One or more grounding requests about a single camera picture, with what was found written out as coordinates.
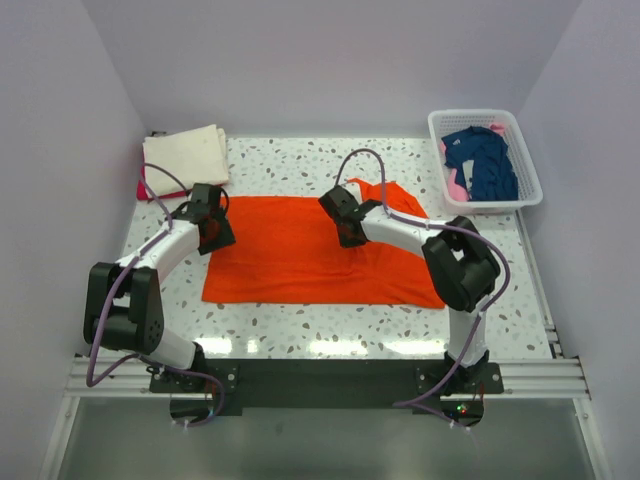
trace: speckled countertop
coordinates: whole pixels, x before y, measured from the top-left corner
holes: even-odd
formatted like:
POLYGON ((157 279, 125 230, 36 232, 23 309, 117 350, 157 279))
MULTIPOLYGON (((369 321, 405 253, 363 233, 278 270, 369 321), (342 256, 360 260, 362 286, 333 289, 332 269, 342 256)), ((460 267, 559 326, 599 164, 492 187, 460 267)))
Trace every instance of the speckled countertop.
MULTIPOLYGON (((447 218, 426 139, 232 138, 229 195, 317 197, 333 186, 342 159, 369 147, 383 155, 388 180, 413 194, 431 218, 447 218)), ((360 156, 344 178, 379 182, 377 162, 360 156)), ((168 201, 173 210, 181 200, 168 201)), ((138 202, 123 253, 155 233, 162 212, 138 202)), ((487 315, 494 359, 550 358, 543 315, 513 215, 472 217, 511 263, 509 290, 487 315)), ((162 284, 165 325, 197 340, 208 357, 441 358, 449 336, 447 310, 412 305, 212 304, 200 300, 209 255, 189 255, 162 284)), ((103 352, 104 356, 119 355, 103 352)))

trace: navy blue shirt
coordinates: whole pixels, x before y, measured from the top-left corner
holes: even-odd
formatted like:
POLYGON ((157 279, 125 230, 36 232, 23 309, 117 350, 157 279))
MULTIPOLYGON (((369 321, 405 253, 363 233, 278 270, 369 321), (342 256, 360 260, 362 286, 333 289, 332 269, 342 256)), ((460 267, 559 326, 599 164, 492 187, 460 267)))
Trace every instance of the navy blue shirt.
POLYGON ((518 177, 507 156, 504 139, 488 128, 469 127, 442 137, 447 150, 445 165, 456 168, 456 183, 469 192, 472 201, 518 199, 518 177), (462 164, 473 160, 471 189, 467 188, 462 164))

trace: light purple wall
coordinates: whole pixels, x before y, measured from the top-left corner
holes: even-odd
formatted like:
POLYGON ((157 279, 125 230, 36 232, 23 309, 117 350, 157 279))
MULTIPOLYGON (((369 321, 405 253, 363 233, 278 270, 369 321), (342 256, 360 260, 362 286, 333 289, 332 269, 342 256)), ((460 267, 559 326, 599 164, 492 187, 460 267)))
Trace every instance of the light purple wall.
POLYGON ((79 0, 0 5, 0 477, 37 478, 142 123, 79 0))
POLYGON ((544 203, 525 213, 563 345, 617 478, 638 478, 640 3, 584 0, 518 119, 544 203))
POLYGON ((580 0, 84 0, 144 124, 425 135, 518 111, 580 0))

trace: orange towel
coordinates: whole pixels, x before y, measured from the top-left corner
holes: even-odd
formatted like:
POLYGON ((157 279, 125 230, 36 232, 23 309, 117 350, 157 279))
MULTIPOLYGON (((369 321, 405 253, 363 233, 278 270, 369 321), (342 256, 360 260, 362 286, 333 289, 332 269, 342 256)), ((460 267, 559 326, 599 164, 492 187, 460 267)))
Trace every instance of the orange towel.
MULTIPOLYGON (((361 180, 362 198, 380 186, 361 180)), ((426 217, 417 200, 387 184, 389 205, 426 217)), ((233 197, 236 244, 211 254, 202 300, 216 303, 370 303, 442 308, 423 258, 367 243, 342 248, 313 197, 233 197)))

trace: folded white towel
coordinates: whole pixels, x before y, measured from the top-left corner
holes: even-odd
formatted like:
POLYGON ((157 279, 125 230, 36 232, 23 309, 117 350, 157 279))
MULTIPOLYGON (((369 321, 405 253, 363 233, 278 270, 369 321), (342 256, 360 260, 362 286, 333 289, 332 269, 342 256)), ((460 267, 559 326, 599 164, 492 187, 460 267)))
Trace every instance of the folded white towel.
MULTIPOLYGON (((187 188, 194 183, 220 185, 229 181, 227 141, 215 125, 164 137, 147 137, 142 144, 145 162, 174 174, 187 188)), ((180 190, 164 173, 148 168, 145 178, 157 195, 180 190)))

